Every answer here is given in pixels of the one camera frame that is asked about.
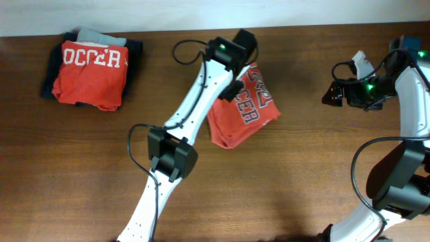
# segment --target wooden table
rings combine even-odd
[[[357,148],[399,133],[398,100],[381,112],[321,104],[332,66],[358,50],[376,66],[391,39],[420,37],[430,23],[252,29],[259,69],[282,115],[234,150],[210,142],[208,123],[195,148],[198,163],[171,195],[159,241],[270,241],[315,235],[358,204],[349,178]],[[185,97],[200,67],[178,65],[179,40],[232,38],[237,30],[122,33],[144,42],[130,95],[117,112],[76,108],[38,96],[49,52],[61,36],[0,38],[0,241],[111,241],[130,219],[146,176],[126,154],[135,123],[161,125]],[[192,58],[197,46],[183,47]],[[339,75],[350,76],[339,69]],[[136,134],[136,158],[148,166],[147,131]],[[357,180],[396,143],[363,152]],[[385,232],[396,241],[430,240],[420,216]]]

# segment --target red t-shirt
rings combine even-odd
[[[263,82],[257,63],[238,78],[244,85],[228,102],[217,99],[208,112],[212,142],[233,149],[281,113]]]
[[[66,41],[62,56],[52,89],[60,103],[82,102],[103,111],[121,106],[128,67],[126,47]]]

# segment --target black cable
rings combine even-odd
[[[423,71],[421,70],[421,68],[419,68],[419,65],[417,63],[414,63],[414,68],[416,68],[418,74],[423,78],[424,84],[427,86],[427,89],[430,90],[430,82],[429,80],[427,80]]]
[[[130,157],[130,159],[133,161],[133,163],[139,167],[141,170],[143,170],[149,177],[151,177],[154,180],[154,184],[155,184],[155,215],[154,215],[154,226],[153,226],[153,230],[151,231],[150,234],[150,241],[154,240],[154,236],[155,236],[155,229],[157,228],[157,222],[158,222],[158,214],[159,214],[159,182],[156,179],[156,177],[151,174],[147,169],[145,169],[143,166],[141,166],[133,157],[132,155],[132,151],[131,151],[131,147],[130,147],[130,141],[132,138],[132,134],[135,128],[137,127],[146,127],[146,128],[153,128],[153,125],[150,124],[135,124],[133,125],[133,127],[128,131],[128,138],[127,138],[127,153],[128,156]]]
[[[199,44],[208,45],[206,42],[201,41],[201,40],[181,40],[181,41],[179,41],[178,43],[176,43],[176,44],[173,46],[173,50],[172,50],[173,58],[174,58],[174,59],[175,59],[175,61],[177,61],[179,64],[182,64],[182,65],[190,65],[190,64],[193,64],[194,62],[196,62],[196,61],[199,59],[200,52],[197,54],[197,56],[196,56],[193,60],[191,60],[191,61],[189,61],[189,62],[183,62],[183,61],[179,60],[179,59],[176,57],[176,53],[175,53],[176,48],[177,48],[178,46],[180,46],[181,44],[183,44],[183,43],[188,43],[188,42],[194,42],[194,43],[199,43]]]
[[[193,106],[189,109],[189,111],[188,111],[188,113],[187,113],[187,115],[185,115],[185,117],[184,118],[182,118],[182,120],[180,121],[180,122],[178,122],[178,123],[176,123],[175,125],[173,125],[173,126],[164,126],[163,127],[163,129],[164,130],[172,130],[172,129],[175,129],[175,128],[179,128],[179,127],[182,127],[182,125],[185,123],[185,121],[187,121],[187,119],[191,116],[191,113],[194,111],[194,108],[196,108],[196,106],[197,106],[197,103],[199,102],[199,100],[200,100],[200,98],[201,98],[201,96],[202,96],[202,94],[203,94],[203,91],[204,91],[204,89],[206,88],[206,79],[207,79],[207,67],[206,67],[206,57],[205,57],[205,54],[204,54],[204,51],[203,50],[200,50],[200,52],[199,52],[199,55],[201,55],[202,56],[202,59],[203,59],[203,83],[202,83],[202,87],[200,88],[200,91],[199,91],[199,93],[198,93],[198,95],[197,95],[197,98],[196,98],[196,100],[194,101],[194,103],[193,103]],[[197,60],[197,58],[199,57],[199,55],[197,55],[197,57],[196,58],[194,58],[194,60],[192,60],[193,62],[195,62],[196,60]],[[173,58],[175,58],[175,60],[177,61],[177,62],[179,62],[179,63],[183,63],[183,62],[181,62],[180,60],[177,60],[177,58],[176,58],[176,56],[175,56],[175,47],[173,48]]]
[[[345,62],[341,62],[341,63],[336,63],[336,64],[335,64],[335,66],[331,69],[331,77],[332,77],[335,81],[337,81],[337,82],[341,82],[341,80],[340,80],[340,79],[338,79],[338,78],[336,77],[336,75],[335,75],[336,67],[338,67],[338,66],[340,66],[340,65],[351,65],[351,64],[353,64],[353,63],[354,63],[354,60],[349,60],[349,61],[345,61]]]
[[[383,97],[383,98],[379,99],[378,101],[376,101],[376,102],[372,103],[372,104],[371,104],[370,106],[368,106],[364,111],[365,111],[365,112],[367,112],[367,111],[371,110],[371,108],[372,108],[372,107],[376,106],[377,104],[380,104],[380,103],[384,102],[384,101],[385,101],[385,100],[387,100],[387,99],[390,99],[391,97],[396,97],[396,96],[395,96],[395,95],[394,95],[394,96],[385,96],[385,97]]]

